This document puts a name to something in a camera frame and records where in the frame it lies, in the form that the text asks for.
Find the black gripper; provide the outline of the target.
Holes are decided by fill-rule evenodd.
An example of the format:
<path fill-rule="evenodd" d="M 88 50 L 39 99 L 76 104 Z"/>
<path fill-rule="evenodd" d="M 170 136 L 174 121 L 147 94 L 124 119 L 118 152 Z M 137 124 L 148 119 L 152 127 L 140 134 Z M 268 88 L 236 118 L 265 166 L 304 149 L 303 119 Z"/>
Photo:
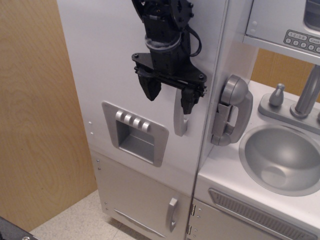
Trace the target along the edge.
<path fill-rule="evenodd" d="M 135 73 L 139 83 L 150 101 L 154 101 L 162 89 L 162 83 L 181 91 L 181 106 L 184 115 L 189 115 L 199 98 L 207 92 L 206 75 L 196 68 L 190 58 L 202 50 L 201 41 L 198 49 L 191 53 L 191 41 L 188 34 L 183 34 L 173 45 L 156 48 L 149 39 L 146 44 L 149 53 L 134 53 L 131 59 L 135 62 Z"/>

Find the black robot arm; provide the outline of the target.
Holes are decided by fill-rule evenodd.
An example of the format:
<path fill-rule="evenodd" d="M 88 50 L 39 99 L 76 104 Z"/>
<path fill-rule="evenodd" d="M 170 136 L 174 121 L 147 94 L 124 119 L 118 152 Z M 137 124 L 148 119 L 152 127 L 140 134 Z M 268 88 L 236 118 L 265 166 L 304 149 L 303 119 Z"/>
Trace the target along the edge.
<path fill-rule="evenodd" d="M 135 53 L 135 73 L 146 97 L 153 101 L 162 84 L 181 90 L 180 105 L 185 115 L 192 112 L 207 91 L 206 75 L 195 67 L 191 58 L 191 38 L 199 35 L 189 26 L 194 17 L 193 4 L 187 0 L 134 0 L 133 6 L 144 24 L 148 53 Z"/>

